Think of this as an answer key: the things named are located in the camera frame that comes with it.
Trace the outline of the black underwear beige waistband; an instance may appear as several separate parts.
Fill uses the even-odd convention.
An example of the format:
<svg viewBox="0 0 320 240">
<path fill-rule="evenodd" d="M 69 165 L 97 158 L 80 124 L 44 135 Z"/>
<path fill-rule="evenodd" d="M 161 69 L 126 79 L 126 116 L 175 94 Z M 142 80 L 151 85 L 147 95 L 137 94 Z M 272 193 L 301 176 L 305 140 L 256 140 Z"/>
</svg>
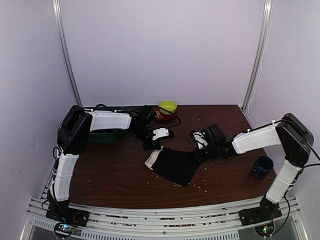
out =
<svg viewBox="0 0 320 240">
<path fill-rule="evenodd" d="M 183 187 L 189 185 L 200 165 L 192 152 L 168 147 L 154 150 L 144 164 L 157 175 Z"/>
</svg>

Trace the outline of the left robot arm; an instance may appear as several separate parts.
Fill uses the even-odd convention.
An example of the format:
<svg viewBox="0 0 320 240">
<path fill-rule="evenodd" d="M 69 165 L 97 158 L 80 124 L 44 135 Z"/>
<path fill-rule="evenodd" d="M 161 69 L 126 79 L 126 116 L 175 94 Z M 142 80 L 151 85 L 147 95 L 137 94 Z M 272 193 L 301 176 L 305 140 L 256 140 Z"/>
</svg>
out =
<svg viewBox="0 0 320 240">
<path fill-rule="evenodd" d="M 156 115 L 154 109 L 148 105 L 136 110 L 114 109 L 104 104 L 90 108 L 73 105 L 57 131 L 53 182 L 47 197 L 53 215 L 61 222 L 72 218 L 69 188 L 74 167 L 87 147 L 91 132 L 127 130 L 142 141 L 144 150 L 159 150 L 160 140 L 173 138 L 174 133 L 166 127 L 152 129 L 150 124 Z"/>
</svg>

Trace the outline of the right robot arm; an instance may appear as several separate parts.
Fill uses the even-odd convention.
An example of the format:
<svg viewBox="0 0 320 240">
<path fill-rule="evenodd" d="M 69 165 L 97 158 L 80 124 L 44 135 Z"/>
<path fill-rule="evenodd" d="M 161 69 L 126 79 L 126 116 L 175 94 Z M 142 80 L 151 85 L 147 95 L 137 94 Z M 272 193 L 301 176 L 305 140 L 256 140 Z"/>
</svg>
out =
<svg viewBox="0 0 320 240">
<path fill-rule="evenodd" d="M 226 137 L 216 123 L 202 130 L 192 130 L 189 135 L 197 144 L 193 154 L 200 164 L 206 160 L 228 159 L 260 149 L 267 153 L 271 149 L 282 151 L 282 166 L 256 210 L 256 216 L 261 221 L 268 220 L 276 212 L 277 204 L 297 181 L 310 154 L 315 151 L 314 135 L 292 113 L 231 137 Z"/>
</svg>

